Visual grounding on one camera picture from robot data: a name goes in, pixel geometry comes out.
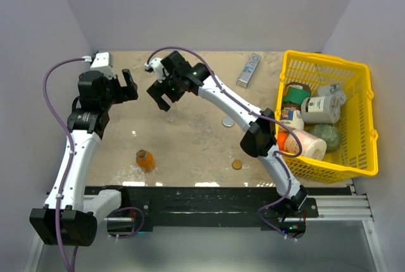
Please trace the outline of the silver bottle cap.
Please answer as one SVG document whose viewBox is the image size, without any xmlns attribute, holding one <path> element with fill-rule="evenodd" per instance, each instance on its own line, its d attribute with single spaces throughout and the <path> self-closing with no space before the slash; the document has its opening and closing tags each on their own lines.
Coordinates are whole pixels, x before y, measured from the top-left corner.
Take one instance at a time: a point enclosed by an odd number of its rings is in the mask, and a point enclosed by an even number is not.
<svg viewBox="0 0 405 272">
<path fill-rule="evenodd" d="M 224 127 L 232 127 L 235 124 L 234 120 L 230 117 L 223 117 L 221 122 Z"/>
</svg>

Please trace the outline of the orange juice bottle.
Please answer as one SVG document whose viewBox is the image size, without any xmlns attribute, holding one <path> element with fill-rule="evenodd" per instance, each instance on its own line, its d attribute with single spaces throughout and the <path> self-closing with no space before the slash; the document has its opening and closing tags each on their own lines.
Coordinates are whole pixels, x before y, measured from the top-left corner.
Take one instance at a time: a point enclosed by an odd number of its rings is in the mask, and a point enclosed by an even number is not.
<svg viewBox="0 0 405 272">
<path fill-rule="evenodd" d="M 156 167 L 153 155 L 147 150 L 141 149 L 136 153 L 136 162 L 145 173 L 152 172 Z"/>
</svg>

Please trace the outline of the brown bottle cap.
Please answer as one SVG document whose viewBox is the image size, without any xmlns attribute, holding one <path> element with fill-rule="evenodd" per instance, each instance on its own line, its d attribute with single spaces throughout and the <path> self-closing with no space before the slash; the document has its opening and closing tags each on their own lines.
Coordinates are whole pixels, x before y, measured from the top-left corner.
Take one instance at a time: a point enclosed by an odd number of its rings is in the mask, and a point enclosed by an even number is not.
<svg viewBox="0 0 405 272">
<path fill-rule="evenodd" d="M 243 167 L 243 162 L 239 159 L 234 159 L 232 161 L 232 168 L 235 170 L 240 170 Z"/>
</svg>

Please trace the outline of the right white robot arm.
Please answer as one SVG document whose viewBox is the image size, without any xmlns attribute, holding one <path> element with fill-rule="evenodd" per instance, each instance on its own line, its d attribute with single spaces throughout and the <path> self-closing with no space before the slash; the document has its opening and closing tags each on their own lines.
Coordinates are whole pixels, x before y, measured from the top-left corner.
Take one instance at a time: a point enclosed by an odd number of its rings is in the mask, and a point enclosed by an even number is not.
<svg viewBox="0 0 405 272">
<path fill-rule="evenodd" d="M 191 65 L 178 49 L 172 49 L 164 58 L 150 55 L 145 70 L 156 76 L 147 93 L 159 109 L 168 111 L 171 103 L 190 92 L 229 116 L 244 132 L 241 149 L 258 159 L 273 180 L 283 212 L 295 217 L 304 210 L 308 193 L 287 166 L 284 159 L 288 155 L 279 149 L 275 132 L 278 122 L 272 110 L 248 103 L 228 88 L 205 61 Z"/>
</svg>

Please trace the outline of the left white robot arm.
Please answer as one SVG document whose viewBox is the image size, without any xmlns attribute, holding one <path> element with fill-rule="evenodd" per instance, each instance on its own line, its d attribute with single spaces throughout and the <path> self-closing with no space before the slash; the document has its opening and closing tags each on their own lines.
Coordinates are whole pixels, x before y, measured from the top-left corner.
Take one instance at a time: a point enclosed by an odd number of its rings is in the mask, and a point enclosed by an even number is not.
<svg viewBox="0 0 405 272">
<path fill-rule="evenodd" d="M 90 70 L 79 76 L 79 95 L 67 120 L 68 136 L 57 179 L 42 208 L 33 209 L 30 223 L 46 245 L 90 246 L 97 226 L 109 214 L 125 216 L 130 212 L 128 190 L 103 187 L 92 199 L 85 199 L 85 184 L 90 165 L 109 121 L 114 104 L 138 98 L 137 84 L 130 70 L 122 71 L 125 86 L 117 77 Z"/>
</svg>

